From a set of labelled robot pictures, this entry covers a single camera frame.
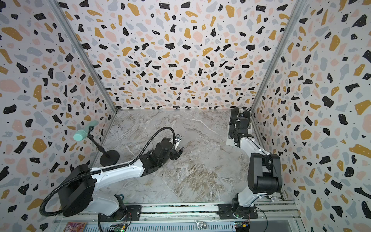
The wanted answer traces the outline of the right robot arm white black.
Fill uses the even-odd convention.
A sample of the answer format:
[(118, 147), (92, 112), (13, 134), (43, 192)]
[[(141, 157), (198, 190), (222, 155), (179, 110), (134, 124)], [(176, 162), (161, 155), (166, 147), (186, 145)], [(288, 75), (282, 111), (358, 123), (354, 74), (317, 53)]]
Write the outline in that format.
[(255, 209), (262, 198), (272, 202), (282, 188), (281, 161), (278, 155), (266, 151), (252, 135), (249, 110), (231, 109), (227, 144), (240, 148), (249, 157), (247, 187), (232, 200), (231, 211), (236, 218), (244, 218)]

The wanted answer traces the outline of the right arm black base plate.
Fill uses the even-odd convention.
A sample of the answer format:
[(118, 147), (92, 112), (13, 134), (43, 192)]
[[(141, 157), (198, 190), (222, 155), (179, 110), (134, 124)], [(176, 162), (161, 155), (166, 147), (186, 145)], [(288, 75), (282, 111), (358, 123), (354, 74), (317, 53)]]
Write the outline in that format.
[(238, 204), (219, 204), (217, 214), (220, 219), (257, 219), (256, 207), (242, 207)]

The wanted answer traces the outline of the black belt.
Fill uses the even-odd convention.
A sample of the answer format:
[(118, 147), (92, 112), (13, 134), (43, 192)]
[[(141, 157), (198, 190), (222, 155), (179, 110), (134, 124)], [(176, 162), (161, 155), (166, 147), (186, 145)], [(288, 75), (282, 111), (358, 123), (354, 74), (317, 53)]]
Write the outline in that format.
[(239, 108), (238, 107), (232, 108), (230, 114), (230, 125), (235, 125), (238, 115)]

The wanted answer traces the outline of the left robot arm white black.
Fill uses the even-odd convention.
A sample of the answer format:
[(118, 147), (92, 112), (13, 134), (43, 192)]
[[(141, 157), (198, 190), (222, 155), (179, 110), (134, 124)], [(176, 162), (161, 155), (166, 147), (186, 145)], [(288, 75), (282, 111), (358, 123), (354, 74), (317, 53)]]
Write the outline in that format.
[(146, 148), (148, 141), (140, 154), (130, 162), (106, 167), (89, 168), (86, 164), (76, 167), (68, 177), (42, 201), (39, 212), (44, 217), (62, 214), (71, 217), (81, 212), (100, 213), (111, 216), (126, 206), (119, 195), (114, 198), (101, 197), (100, 189), (120, 181), (141, 178), (162, 168), (168, 160), (178, 160), (183, 149), (179, 148), (182, 136), (175, 134), (171, 127), (163, 127), (155, 134), (169, 130), (171, 138), (163, 138), (152, 150)]

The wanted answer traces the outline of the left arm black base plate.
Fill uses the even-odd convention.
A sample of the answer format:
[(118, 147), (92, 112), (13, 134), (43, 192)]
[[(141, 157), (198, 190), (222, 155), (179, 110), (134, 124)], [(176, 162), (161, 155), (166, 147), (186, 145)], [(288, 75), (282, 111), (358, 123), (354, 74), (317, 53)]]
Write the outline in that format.
[(101, 222), (133, 222), (139, 221), (141, 215), (141, 205), (126, 205), (125, 209), (119, 208), (112, 215), (101, 215)]

